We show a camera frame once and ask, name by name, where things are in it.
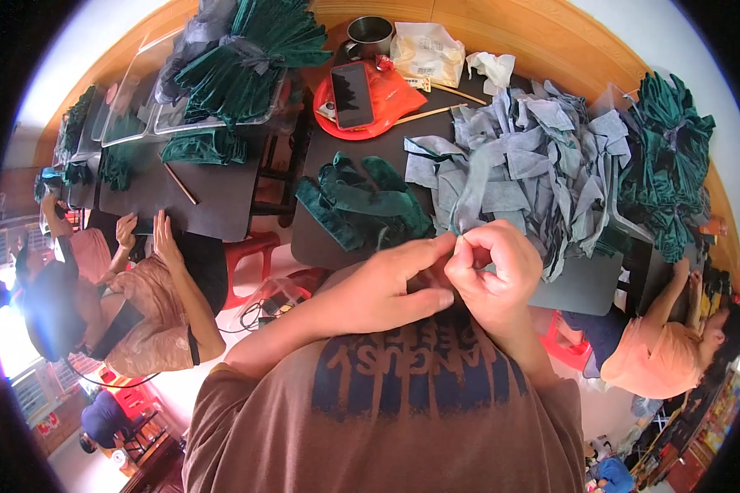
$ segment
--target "fingernail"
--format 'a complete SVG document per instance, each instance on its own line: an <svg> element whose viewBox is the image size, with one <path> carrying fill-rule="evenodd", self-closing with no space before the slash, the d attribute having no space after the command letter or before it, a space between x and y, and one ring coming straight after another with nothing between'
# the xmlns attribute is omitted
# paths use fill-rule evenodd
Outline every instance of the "fingernail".
<svg viewBox="0 0 740 493"><path fill-rule="evenodd" d="M451 307L454 302L455 295L451 290L439 291L439 310Z"/></svg>

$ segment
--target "red phone case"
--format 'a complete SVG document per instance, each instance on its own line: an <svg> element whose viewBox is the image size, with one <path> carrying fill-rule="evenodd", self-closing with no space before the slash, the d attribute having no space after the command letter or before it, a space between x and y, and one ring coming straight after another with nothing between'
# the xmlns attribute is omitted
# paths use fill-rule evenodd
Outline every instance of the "red phone case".
<svg viewBox="0 0 740 493"><path fill-rule="evenodd" d="M368 72L367 72L367 66L366 66L366 65L365 65L364 63L362 63L362 62L352 62L352 63L346 63L346 64L344 64L344 65L339 65L339 66L337 66L337 67L334 67L334 68L333 68L333 69L332 69L332 70L331 70L331 71L329 72L329 79L331 80L331 74L332 74L332 72L334 72L334 71L335 71L335 69L341 69L341 68L343 68L343 67L346 67L346 66L348 66L348 65L361 65L361 67L362 67L362 70L363 70L363 72L364 72L364 74L365 74L365 81L366 81L366 82L367 82L367 84L368 84L368 101L370 102L370 111L372 112L372 122L370 122L370 123L363 123L363 124L358 124L358 125L355 125L355 126L353 126L353 127L343 127L343 126L341 126L341 125L340 125L340 118L339 118L339 116L338 116L338 113L337 113L337 112L335 112L335 120L336 120L336 122L337 122L337 128L338 128L338 129L340 129L340 130L345 130L345 131L350 131L350 130L359 130L359 129L363 129L363 128L365 128L366 126L368 126L368 125L370 125L370 124L373 124L373 123L375 123L375 109L373 108L373 105L372 105L372 96L370 95L370 77L368 77ZM334 94L334 92L335 92L335 88L334 88L334 87L332 87L332 89L331 89L331 90L332 90L332 94Z"/></svg>

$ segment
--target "stainless steel cup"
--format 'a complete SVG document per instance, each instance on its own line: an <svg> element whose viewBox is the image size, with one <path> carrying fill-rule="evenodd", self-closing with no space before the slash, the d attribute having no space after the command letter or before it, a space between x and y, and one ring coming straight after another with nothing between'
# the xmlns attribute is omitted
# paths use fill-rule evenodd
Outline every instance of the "stainless steel cup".
<svg viewBox="0 0 740 493"><path fill-rule="evenodd" d="M348 25L351 41L345 45L345 52L351 60L373 59L376 54L388 55L394 32L395 27L383 17L359 17Z"/></svg>

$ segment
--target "black table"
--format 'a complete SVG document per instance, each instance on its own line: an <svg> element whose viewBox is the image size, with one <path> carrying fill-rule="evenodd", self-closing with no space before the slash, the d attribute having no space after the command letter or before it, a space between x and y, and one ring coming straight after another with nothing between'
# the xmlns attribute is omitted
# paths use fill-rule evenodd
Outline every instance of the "black table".
<svg viewBox="0 0 740 493"><path fill-rule="evenodd" d="M197 205L187 198L158 158L165 143L146 143L153 147L153 152L147 153L149 162L135 166L127 191L114 192L109 186L102 186L99 208L121 216L134 212L141 219L152 219L165 209L181 230L240 242L247 236L266 139L267 136L249 137L247 160L240 165L169 163L198 200Z"/></svg>
<svg viewBox="0 0 740 493"><path fill-rule="evenodd" d="M469 80L464 70L458 89L490 104L492 96L482 92L484 80L484 76L476 75ZM522 77L513 75L511 84L531 92L529 82ZM428 102L416 113L456 104L468 104L470 108L482 106L462 96L439 89L433 89L430 94L425 93L425 96ZM318 169L323 164L330 163L335 153L341 151L357 164L356 168L360 173L365 173L358 166L360 160L365 156L377 155L392 164L395 170L404 176L408 153L403 150L403 138L426 135L442 136L453 141L454 129L451 113L438 113L403 123L367 141L343 141L329 135L316 124L312 131L303 174L317 178ZM433 214L430 190L413 183L409 183L409 186L420 201L425 213ZM300 203L296 205L290 249L294 258L299 262L334 271L366 260L374 252L374 246L370 244L354 251L343 250ZM540 282L531 304L549 309L605 315L613 301L614 289L622 266L622 255L612 258L596 256L593 259L566 259L565 264L564 273L555 282L551 284Z"/></svg>

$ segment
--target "window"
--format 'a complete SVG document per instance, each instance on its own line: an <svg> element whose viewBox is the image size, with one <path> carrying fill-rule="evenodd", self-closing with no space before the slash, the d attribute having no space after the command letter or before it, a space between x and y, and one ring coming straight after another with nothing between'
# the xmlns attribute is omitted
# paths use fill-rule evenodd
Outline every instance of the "window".
<svg viewBox="0 0 740 493"><path fill-rule="evenodd" d="M0 281L11 289L16 279L13 267L0 271ZM4 306L0 309L0 363L3 375L13 379L41 359L28 337L24 317L19 309Z"/></svg>

